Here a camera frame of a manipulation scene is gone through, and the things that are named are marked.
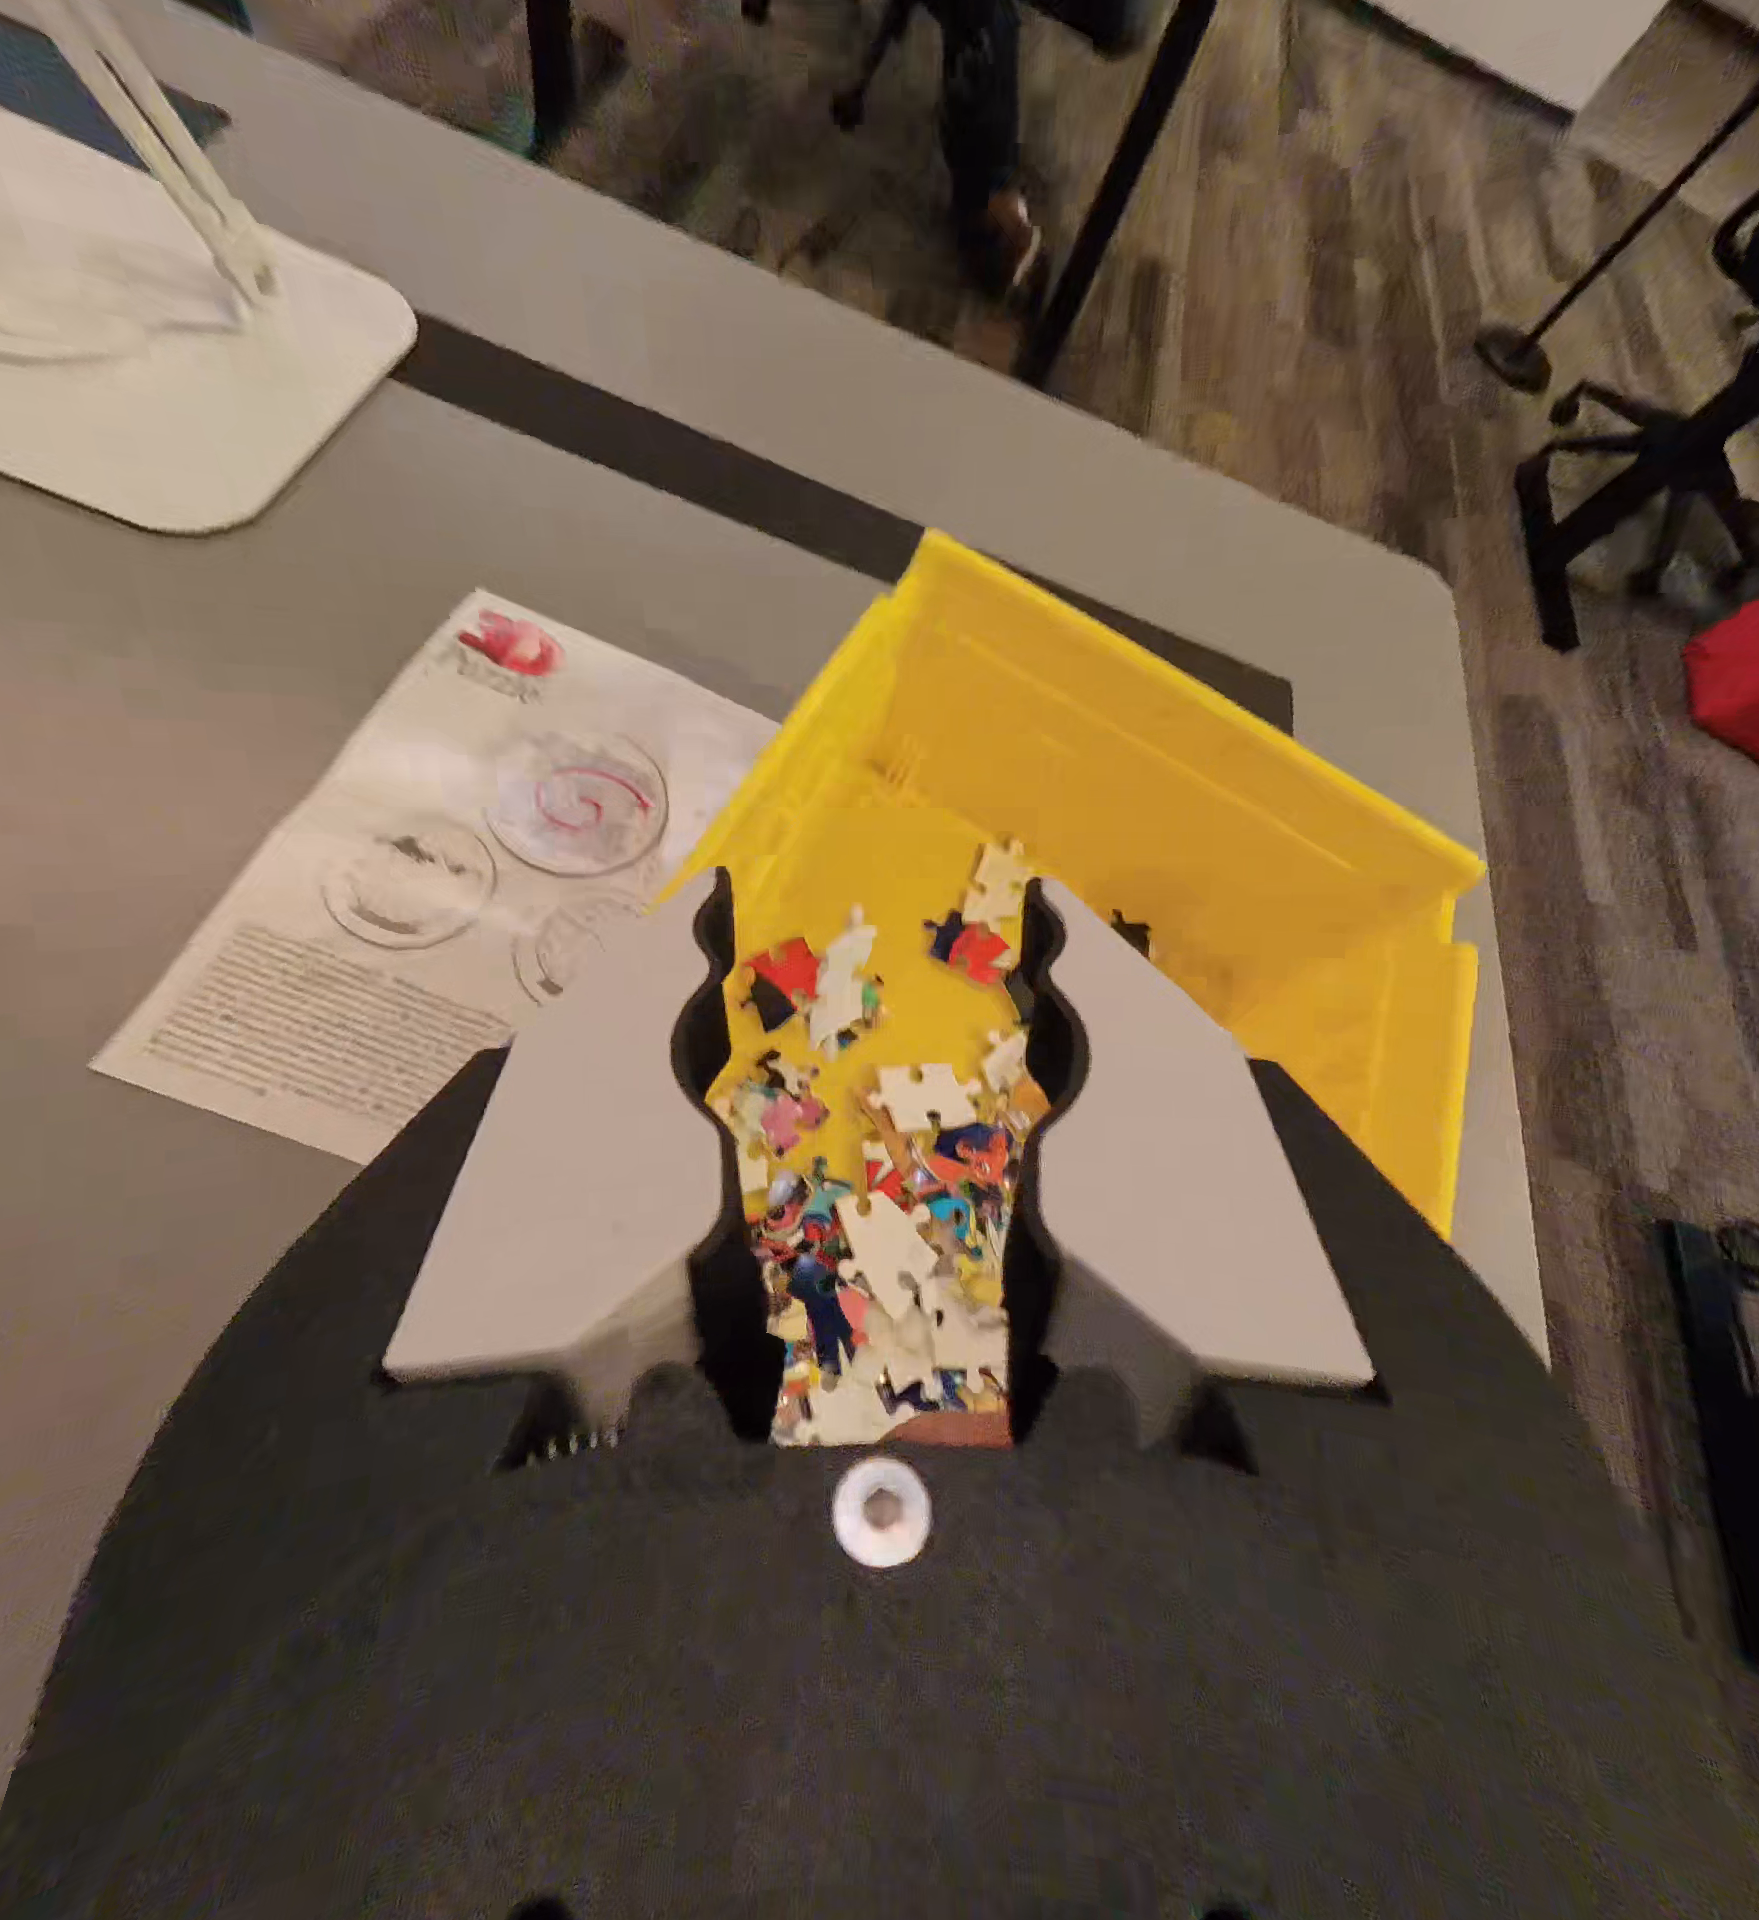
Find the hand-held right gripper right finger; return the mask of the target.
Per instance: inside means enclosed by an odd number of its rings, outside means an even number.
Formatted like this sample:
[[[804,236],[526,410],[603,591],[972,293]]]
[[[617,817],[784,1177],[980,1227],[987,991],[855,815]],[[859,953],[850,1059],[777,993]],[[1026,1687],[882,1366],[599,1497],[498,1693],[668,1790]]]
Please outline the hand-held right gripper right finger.
[[[1149,1443],[1215,1382],[1368,1394],[1377,1365],[1240,1041],[1060,881],[1021,918],[1044,1096],[1006,1240],[1010,1433],[1108,1373]]]

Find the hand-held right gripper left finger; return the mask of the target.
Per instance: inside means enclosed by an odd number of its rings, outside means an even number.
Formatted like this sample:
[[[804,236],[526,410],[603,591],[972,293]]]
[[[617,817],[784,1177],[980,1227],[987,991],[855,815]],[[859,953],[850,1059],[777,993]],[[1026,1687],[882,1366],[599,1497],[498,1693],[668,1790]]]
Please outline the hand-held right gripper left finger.
[[[731,1059],[733,886],[702,869],[619,928],[507,1046],[387,1339],[398,1384],[556,1380],[588,1427],[697,1366],[766,1443],[784,1375],[710,1105]]]

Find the heap of puzzle pieces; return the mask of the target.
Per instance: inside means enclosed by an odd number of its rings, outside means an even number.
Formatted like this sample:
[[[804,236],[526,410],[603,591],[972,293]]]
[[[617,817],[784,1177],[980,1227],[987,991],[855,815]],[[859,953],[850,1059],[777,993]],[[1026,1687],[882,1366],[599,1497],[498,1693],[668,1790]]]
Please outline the heap of puzzle pieces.
[[[1021,949],[1035,878],[1029,844],[995,835],[953,899],[869,886],[741,945],[710,1105],[780,1350],[771,1444],[1010,1414],[1010,1218],[1051,1111]]]

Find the yellow plastic bin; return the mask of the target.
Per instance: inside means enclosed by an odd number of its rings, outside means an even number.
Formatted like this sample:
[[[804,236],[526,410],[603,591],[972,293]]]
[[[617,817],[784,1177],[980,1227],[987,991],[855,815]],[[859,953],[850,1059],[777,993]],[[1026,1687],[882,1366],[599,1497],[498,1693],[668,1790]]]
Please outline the yellow plastic bin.
[[[1029,844],[1255,1062],[1377,1387],[1388,1306],[1436,1266],[1461,1170],[1482,863],[1246,707],[967,548],[926,536],[686,856],[733,953],[843,899]]]

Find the white instruction leaflet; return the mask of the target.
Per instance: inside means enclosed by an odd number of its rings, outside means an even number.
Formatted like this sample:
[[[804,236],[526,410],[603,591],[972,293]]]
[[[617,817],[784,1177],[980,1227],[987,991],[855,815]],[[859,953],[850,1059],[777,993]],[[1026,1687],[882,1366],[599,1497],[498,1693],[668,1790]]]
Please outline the white instruction leaflet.
[[[93,1071],[365,1165],[651,908],[771,737],[477,587]]]

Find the black office chair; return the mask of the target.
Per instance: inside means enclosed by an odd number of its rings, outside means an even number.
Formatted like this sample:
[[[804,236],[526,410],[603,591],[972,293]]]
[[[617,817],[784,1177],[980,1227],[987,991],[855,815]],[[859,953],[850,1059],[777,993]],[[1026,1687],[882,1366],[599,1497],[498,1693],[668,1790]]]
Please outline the black office chair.
[[[1711,236],[1711,261],[1745,297],[1757,332],[1729,381],[1693,413],[1672,413],[1595,379],[1574,381],[1551,413],[1568,427],[1585,403],[1624,425],[1604,434],[1561,432],[1516,467],[1522,556],[1531,574],[1541,641],[1565,656],[1580,646],[1574,609],[1574,563],[1629,518],[1661,503],[1654,546],[1631,574],[1637,599],[1656,599],[1686,528],[1703,504],[1731,540],[1731,587],[1759,571],[1759,504],[1729,462],[1729,443],[1759,427],[1759,188]]]
[[[967,129],[977,116],[972,92],[977,91],[970,78],[970,37],[980,23],[980,6],[976,3],[885,3],[859,46],[855,67],[848,81],[830,97],[830,117],[845,131],[855,133],[867,124],[867,101],[885,62],[908,40],[912,23],[926,14],[936,23],[941,34],[941,83],[937,111],[942,124]]]

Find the black pole stand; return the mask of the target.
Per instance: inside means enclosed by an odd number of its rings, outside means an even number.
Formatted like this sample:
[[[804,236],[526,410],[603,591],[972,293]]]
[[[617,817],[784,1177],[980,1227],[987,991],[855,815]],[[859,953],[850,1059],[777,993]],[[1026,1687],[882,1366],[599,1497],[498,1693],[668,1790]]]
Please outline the black pole stand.
[[[1602,205],[1602,243],[1528,325],[1485,322],[1475,357],[1539,396],[1554,379],[1548,337],[1677,205],[1726,215],[1759,187],[1759,6],[1661,6],[1568,129],[1570,154],[1629,194]]]

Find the black table leg frame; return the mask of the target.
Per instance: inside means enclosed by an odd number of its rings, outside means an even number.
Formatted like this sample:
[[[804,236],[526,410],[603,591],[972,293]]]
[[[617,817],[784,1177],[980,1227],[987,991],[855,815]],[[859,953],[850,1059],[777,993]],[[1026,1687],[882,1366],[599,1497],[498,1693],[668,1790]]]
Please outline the black table leg frame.
[[[1759,1361],[1745,1301],[1759,1296],[1759,1224],[1656,1222],[1686,1392],[1707,1471],[1735,1645],[1759,1677]]]

